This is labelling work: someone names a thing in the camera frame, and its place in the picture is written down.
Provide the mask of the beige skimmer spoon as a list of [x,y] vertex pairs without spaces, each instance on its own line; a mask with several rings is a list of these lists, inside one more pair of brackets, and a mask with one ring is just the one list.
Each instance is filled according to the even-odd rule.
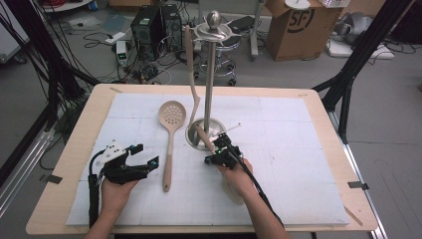
[[185,107],[180,102],[168,101],[160,107],[158,119],[162,126],[168,131],[168,144],[162,184],[163,191],[168,192],[171,186],[172,177],[174,134],[184,125],[186,119]]

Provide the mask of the aluminium rail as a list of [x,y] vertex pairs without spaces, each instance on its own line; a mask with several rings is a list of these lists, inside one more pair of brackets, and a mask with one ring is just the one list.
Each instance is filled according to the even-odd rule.
[[36,164],[39,162],[48,146],[52,143],[56,131],[41,130],[32,139],[25,150],[21,150],[17,167],[11,171],[6,182],[0,187],[0,219],[12,204],[13,200],[22,189],[24,183],[29,178]]
[[352,153],[351,147],[347,142],[344,142],[342,140],[342,138],[339,138],[339,141],[341,143],[341,146],[343,147],[343,150],[345,152],[345,155],[348,159],[348,162],[353,170],[353,173],[355,174],[355,176],[357,177],[357,183],[360,186],[360,188],[362,189],[363,193],[365,194],[366,197],[366,201],[368,202],[371,212],[373,214],[373,216],[375,217],[376,223],[377,223],[377,227],[369,232],[370,238],[371,239],[388,239],[388,236],[385,232],[384,226],[382,224],[382,221],[378,215],[378,212],[376,210],[376,207],[373,203],[373,200],[370,196],[370,189],[368,184],[366,183],[366,181],[364,180],[360,169],[357,165],[357,162],[354,158],[354,155]]

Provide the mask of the thin wooden strip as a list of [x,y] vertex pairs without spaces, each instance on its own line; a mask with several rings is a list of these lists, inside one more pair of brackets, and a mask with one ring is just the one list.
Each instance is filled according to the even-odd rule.
[[363,226],[363,222],[350,210],[348,209],[345,205],[343,206],[345,212],[359,225],[359,226]]

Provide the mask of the black computer tower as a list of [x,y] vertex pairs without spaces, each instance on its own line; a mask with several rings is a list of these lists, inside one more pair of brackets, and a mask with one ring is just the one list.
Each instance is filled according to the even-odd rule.
[[170,51],[182,49],[181,17],[175,4],[161,6],[161,15],[166,34],[167,47]]
[[165,37],[160,8],[143,5],[130,24],[138,54],[143,59],[158,59],[158,43]]

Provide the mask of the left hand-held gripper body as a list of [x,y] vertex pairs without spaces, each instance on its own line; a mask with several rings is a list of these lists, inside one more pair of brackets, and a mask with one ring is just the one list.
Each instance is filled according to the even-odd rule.
[[126,159],[130,156],[127,147],[123,147],[115,139],[100,153],[96,166],[101,166],[101,174],[110,182],[125,184],[147,177],[147,164],[130,166]]

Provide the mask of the metal utensil stand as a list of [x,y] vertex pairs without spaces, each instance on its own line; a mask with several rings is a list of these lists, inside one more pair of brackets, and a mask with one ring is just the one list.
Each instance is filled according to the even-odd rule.
[[211,137],[212,132],[216,132],[218,129],[224,129],[224,126],[220,121],[211,118],[214,87],[215,49],[217,43],[223,44],[224,41],[234,37],[235,34],[227,24],[222,22],[222,17],[216,10],[209,12],[208,15],[204,18],[203,23],[190,29],[193,45],[195,42],[201,41],[208,43],[208,70],[205,86],[204,117],[198,119],[195,116],[193,124],[188,124],[188,127],[185,131],[185,137],[187,142],[193,148],[197,150],[207,150],[204,142],[199,138],[194,125],[198,123],[206,131],[209,138]]

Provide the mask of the white cabinet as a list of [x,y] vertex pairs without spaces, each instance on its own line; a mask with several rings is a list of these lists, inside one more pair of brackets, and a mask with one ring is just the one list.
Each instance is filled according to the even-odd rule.
[[[29,38],[26,35],[23,28],[20,26],[18,21],[13,15],[9,15],[12,27],[23,39],[25,43],[29,42]],[[18,42],[12,37],[12,35],[6,30],[6,28],[0,23],[0,64],[6,64],[14,55],[21,49]]]

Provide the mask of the beige long-handled utensil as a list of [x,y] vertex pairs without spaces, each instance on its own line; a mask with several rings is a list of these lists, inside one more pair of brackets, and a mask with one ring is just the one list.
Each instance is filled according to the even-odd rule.
[[185,26],[184,29],[184,35],[185,35],[185,52],[186,52],[186,61],[187,61],[187,68],[188,68],[188,77],[189,77],[189,86],[191,90],[191,95],[193,98],[193,108],[191,111],[191,116],[189,123],[193,124],[195,120],[195,116],[199,107],[200,103],[200,97],[198,96],[195,88],[194,83],[194,51],[193,51],[193,42],[192,42],[192,36],[191,36],[191,29],[189,25]]

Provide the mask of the black round stool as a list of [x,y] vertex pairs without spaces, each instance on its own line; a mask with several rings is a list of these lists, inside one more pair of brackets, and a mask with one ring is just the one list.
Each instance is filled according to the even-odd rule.
[[[237,84],[236,80],[236,62],[227,54],[227,52],[233,51],[240,45],[240,37],[232,37],[223,42],[223,44],[216,44],[215,51],[215,63],[214,63],[214,77],[224,78],[229,77],[228,85],[235,86]],[[201,50],[203,47],[207,48],[208,43],[201,41],[195,43],[195,50]],[[200,73],[207,74],[208,70],[208,59],[203,57],[198,64],[198,67],[195,67],[194,70],[194,79],[198,79]]]

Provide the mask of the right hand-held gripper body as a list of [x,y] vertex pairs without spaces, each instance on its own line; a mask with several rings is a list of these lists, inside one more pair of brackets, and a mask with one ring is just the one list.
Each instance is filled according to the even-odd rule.
[[235,165],[238,163],[240,158],[241,152],[238,146],[231,144],[229,146],[225,146],[223,148],[217,148],[216,156],[217,156],[217,164],[224,165],[229,169],[233,169]]

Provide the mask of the grey bag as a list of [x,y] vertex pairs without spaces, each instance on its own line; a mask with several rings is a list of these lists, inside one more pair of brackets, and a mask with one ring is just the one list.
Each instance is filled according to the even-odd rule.
[[331,35],[339,41],[354,45],[372,22],[371,17],[361,12],[346,13],[338,19]]

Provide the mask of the person's right hand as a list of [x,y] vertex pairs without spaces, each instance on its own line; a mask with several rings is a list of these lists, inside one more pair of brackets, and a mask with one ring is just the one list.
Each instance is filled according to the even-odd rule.
[[237,163],[233,169],[225,166],[218,166],[217,169],[243,199],[246,199],[251,193],[255,192],[252,179],[240,163]]

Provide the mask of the person's left hand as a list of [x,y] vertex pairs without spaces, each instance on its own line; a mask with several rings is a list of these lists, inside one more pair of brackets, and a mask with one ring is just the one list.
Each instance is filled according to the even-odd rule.
[[129,195],[136,185],[137,181],[116,184],[106,178],[102,184],[101,215],[117,217],[125,207]]

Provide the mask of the small white device green display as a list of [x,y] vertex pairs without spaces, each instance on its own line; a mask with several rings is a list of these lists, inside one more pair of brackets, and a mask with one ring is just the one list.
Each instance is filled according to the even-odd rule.
[[126,48],[126,41],[117,41],[115,44],[115,53],[118,63],[121,66],[127,65],[127,48]]

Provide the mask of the white flat board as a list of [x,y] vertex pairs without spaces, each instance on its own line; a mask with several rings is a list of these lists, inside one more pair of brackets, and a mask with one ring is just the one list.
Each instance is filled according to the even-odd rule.
[[[353,52],[350,45],[335,40],[329,40],[325,49],[330,56],[336,58],[348,58]],[[392,60],[393,58],[394,54],[384,45],[379,45],[371,55],[371,59]]]

